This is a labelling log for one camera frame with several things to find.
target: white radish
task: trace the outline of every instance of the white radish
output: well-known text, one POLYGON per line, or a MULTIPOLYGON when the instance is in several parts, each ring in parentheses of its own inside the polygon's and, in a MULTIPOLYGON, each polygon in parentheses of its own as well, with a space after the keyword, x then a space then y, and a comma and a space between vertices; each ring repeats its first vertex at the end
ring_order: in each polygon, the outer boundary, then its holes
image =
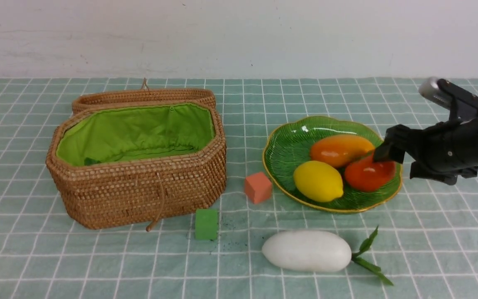
POLYGON ((328 231, 313 229, 277 233, 265 241, 261 252, 273 265, 294 271, 337 272, 353 261, 392 286, 393 283, 381 273, 381 267, 360 257, 372 246, 378 228, 362 242, 356 253, 351 252, 349 244, 343 238, 328 231))

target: foam block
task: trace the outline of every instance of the foam block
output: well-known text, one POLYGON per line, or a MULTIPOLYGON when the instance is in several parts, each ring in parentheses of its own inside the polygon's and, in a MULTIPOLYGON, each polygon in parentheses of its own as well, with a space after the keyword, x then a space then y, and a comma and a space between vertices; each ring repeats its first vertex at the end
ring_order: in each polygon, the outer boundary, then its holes
POLYGON ((195 212, 195 239, 215 240, 219 229, 217 210, 200 208, 195 212))
POLYGON ((271 198, 273 185, 263 172, 251 174, 244 180, 244 192, 254 204, 264 202, 271 198))

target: woven rattan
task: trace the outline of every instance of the woven rattan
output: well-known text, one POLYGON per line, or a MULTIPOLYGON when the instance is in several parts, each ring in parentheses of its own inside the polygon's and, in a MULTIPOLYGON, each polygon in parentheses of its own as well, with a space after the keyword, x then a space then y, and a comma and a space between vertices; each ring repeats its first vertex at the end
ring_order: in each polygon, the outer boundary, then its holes
POLYGON ((216 109, 200 101, 188 102, 210 110, 216 135, 196 153, 83 167, 74 167, 56 155, 64 133, 95 112, 183 102, 128 100, 95 105, 56 128, 46 165, 71 218, 89 229, 151 221, 149 231, 160 219, 191 214, 214 204, 226 188, 226 138, 216 109))
POLYGON ((73 113, 77 114, 91 107, 112 103, 156 102, 164 100, 193 101, 216 107, 215 94, 209 89, 199 88, 157 88, 151 89, 144 79, 141 89, 127 91, 106 91, 82 95, 72 102, 73 113))

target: green plate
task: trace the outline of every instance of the green plate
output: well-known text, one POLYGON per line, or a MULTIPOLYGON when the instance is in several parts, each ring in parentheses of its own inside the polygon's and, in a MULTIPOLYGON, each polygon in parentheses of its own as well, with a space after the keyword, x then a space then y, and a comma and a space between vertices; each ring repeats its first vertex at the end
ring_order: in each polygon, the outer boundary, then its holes
POLYGON ((361 123, 313 116, 278 127, 268 138, 263 150, 263 166, 267 174, 290 198, 310 206, 334 213, 364 212, 392 199, 402 187, 402 165, 396 163, 396 176, 375 192, 361 192, 344 183, 344 195, 327 203, 315 202, 296 189, 293 172, 300 164, 309 161, 309 149, 322 138, 337 134, 357 134, 375 146, 383 139, 361 123))

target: yellow lemon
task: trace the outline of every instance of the yellow lemon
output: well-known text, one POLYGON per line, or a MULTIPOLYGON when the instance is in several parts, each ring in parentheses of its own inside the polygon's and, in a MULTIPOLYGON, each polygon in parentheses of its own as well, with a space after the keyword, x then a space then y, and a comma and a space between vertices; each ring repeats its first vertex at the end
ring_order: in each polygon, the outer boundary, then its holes
POLYGON ((294 170, 294 184, 305 196, 316 202, 330 202, 342 197, 342 176, 331 165, 320 161, 307 161, 294 170))

